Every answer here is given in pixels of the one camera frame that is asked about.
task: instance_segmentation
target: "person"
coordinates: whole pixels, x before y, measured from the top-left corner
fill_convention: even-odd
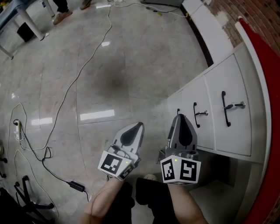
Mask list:
[[[56,15],[56,18],[53,20],[53,24],[59,24],[63,19],[67,18],[68,16],[72,15],[72,11],[68,9],[67,0],[53,0],[53,2],[58,6],[57,11],[59,12]],[[80,9],[84,10],[91,5],[91,0],[83,0]]]
[[[86,205],[79,224],[131,224],[131,208],[135,205],[131,195],[129,183],[109,179]],[[153,224],[207,224],[197,203],[181,185],[138,178],[136,201],[152,210]]]

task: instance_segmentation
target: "cabinet door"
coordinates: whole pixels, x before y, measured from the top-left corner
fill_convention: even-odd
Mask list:
[[[235,56],[228,57],[205,74],[212,107],[215,150],[235,154],[251,155],[251,120],[246,89]],[[245,108],[233,107],[226,110],[230,126],[226,124],[222,91],[225,105],[244,102]]]
[[[196,113],[207,111],[208,115],[197,115],[195,121],[194,103]],[[196,131],[198,146],[213,149],[213,122],[204,77],[191,82],[181,92],[169,97],[168,106],[173,118],[177,109],[180,109],[179,113],[189,119]]]

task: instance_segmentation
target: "human arm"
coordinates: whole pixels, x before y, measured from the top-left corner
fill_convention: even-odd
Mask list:
[[[122,185],[122,181],[111,178],[87,204],[79,224],[102,223]]]
[[[168,188],[180,224],[207,224],[197,203],[183,186],[168,184]]]

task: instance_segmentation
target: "white marker cube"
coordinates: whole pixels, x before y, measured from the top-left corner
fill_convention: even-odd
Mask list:
[[[171,155],[161,160],[163,183],[185,185],[197,183],[201,162]]]
[[[134,169],[132,160],[103,151],[98,169],[123,181]]]

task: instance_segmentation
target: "glossy floor tile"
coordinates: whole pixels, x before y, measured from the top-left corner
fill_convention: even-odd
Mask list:
[[[28,8],[38,27],[49,33],[42,41],[33,38],[24,43],[9,26],[0,34],[0,44],[14,54],[10,60],[0,52],[0,141],[9,158],[8,164],[0,164],[1,171],[7,174],[0,185],[5,185],[15,196],[14,182],[21,182],[28,175],[32,199],[43,204],[50,200],[18,152],[15,175],[13,158],[20,149],[15,140],[15,119],[22,124],[26,122],[26,136],[33,148],[45,145],[56,124],[47,144],[52,158],[45,165],[67,181],[82,183],[89,194],[96,193],[106,182],[106,176],[97,166],[102,151],[108,148],[116,132],[128,124],[143,122],[145,134],[139,150],[142,161],[128,180],[135,184],[137,177],[161,172],[155,163],[158,150],[167,143],[170,127],[165,99],[207,68],[186,19],[172,14],[160,16],[140,5],[116,8],[111,4],[112,28],[73,82],[110,28],[109,7],[102,7],[110,3],[97,0],[81,11],[81,0],[67,2],[73,14],[57,26],[53,26],[52,18],[39,1]],[[16,21],[22,24],[20,17]],[[11,117],[13,107],[19,103],[24,106],[27,120],[21,106],[14,109]],[[57,223],[76,223],[87,203],[85,193],[51,176],[31,151],[22,153],[30,161],[38,183],[56,204]],[[43,158],[44,150],[36,153]],[[44,214],[55,218],[56,210]],[[152,223],[151,210],[137,204],[132,209],[132,221]]]

